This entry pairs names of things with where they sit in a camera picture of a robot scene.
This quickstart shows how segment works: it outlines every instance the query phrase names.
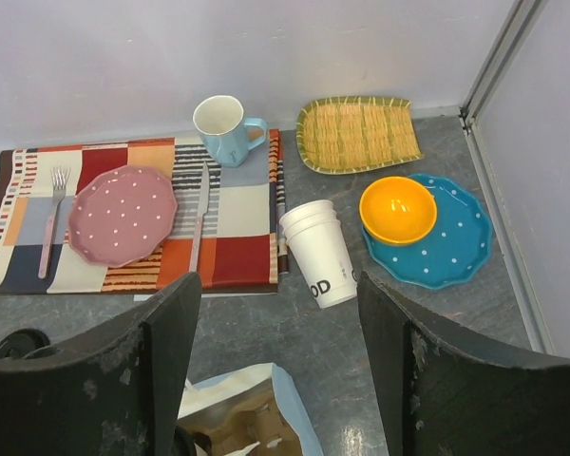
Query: orange bowl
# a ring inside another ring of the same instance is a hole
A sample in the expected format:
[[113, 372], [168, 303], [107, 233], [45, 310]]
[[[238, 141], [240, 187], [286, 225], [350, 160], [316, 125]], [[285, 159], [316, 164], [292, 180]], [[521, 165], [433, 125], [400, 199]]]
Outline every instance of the orange bowl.
[[370, 234], [390, 245], [408, 245], [425, 237], [437, 221], [435, 198], [416, 180], [389, 177], [365, 189], [359, 214]]

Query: yellow tray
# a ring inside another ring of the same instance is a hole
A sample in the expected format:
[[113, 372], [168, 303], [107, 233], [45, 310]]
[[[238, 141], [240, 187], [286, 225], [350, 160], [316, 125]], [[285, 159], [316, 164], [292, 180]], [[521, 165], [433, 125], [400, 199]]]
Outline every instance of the yellow tray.
[[297, 148], [317, 173], [352, 174], [424, 157], [409, 101], [384, 97], [315, 100], [297, 118]]

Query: grey floor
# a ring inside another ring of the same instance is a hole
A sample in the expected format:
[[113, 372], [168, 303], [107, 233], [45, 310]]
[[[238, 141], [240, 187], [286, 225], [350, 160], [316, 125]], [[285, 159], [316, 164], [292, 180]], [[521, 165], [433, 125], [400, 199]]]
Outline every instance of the grey floor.
[[[427, 119], [414, 127], [424, 160], [339, 177], [308, 169], [297, 155], [295, 133], [283, 133], [288, 205], [332, 200], [355, 269], [479, 333], [529, 348], [498, 242], [471, 282], [437, 292], [398, 282], [371, 260], [357, 203], [372, 181], [425, 172], [452, 178], [483, 199], [458, 119]], [[0, 296], [0, 339], [34, 327], [59, 342], [135, 305], [126, 295]], [[387, 454], [356, 302], [319, 310], [293, 261], [278, 294], [203, 299], [188, 373], [196, 382], [265, 362], [294, 378], [327, 456]]]

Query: knife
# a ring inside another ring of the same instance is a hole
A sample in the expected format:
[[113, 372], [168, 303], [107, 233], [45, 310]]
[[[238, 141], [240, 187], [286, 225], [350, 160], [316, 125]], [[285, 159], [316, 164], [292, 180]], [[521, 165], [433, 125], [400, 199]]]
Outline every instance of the knife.
[[207, 162], [202, 163], [202, 178], [200, 179], [199, 207], [197, 209], [197, 221], [194, 225], [192, 237], [192, 251], [190, 253], [189, 272], [195, 272], [199, 268], [200, 238], [202, 238], [202, 221], [209, 208], [209, 168]]

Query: blue plate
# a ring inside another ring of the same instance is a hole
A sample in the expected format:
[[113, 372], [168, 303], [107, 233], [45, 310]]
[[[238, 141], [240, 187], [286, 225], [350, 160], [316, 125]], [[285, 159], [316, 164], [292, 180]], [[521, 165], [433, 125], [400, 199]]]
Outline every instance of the blue plate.
[[414, 174], [437, 202], [437, 221], [418, 242], [403, 247], [374, 239], [362, 228], [371, 257], [398, 280], [431, 290], [468, 282], [490, 258], [492, 223], [479, 201], [456, 182]]

